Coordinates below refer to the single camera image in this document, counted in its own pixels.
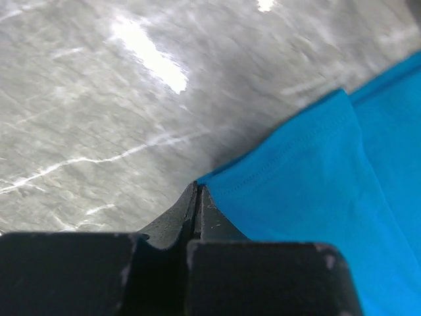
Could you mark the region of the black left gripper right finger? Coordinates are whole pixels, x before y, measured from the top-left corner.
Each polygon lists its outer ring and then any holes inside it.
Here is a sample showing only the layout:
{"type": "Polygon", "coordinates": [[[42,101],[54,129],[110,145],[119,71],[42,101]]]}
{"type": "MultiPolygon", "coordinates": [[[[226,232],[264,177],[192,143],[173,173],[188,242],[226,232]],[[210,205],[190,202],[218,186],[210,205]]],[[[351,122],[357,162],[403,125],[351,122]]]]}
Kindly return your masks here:
{"type": "Polygon", "coordinates": [[[320,242],[254,242],[198,191],[187,245],[187,315],[361,315],[341,252],[320,242]]]}

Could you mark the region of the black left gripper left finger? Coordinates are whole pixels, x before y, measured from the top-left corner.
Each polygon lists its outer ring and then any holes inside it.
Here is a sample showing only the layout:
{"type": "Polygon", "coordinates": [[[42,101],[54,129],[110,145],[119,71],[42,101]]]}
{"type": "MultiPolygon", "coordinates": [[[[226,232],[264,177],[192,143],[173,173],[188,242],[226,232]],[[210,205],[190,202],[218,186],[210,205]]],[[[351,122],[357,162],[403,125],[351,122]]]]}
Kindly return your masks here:
{"type": "Polygon", "coordinates": [[[1,314],[181,314],[197,191],[137,232],[3,235],[1,314]]]}

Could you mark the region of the blue t shirt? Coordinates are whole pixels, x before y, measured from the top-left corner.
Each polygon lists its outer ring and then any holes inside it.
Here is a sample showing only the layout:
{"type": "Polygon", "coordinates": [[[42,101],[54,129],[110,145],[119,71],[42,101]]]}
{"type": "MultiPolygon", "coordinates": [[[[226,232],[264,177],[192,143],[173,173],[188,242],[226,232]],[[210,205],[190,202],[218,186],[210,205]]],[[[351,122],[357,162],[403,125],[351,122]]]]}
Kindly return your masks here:
{"type": "Polygon", "coordinates": [[[252,240],[337,247],[366,315],[420,314],[419,53],[198,182],[252,240]]]}

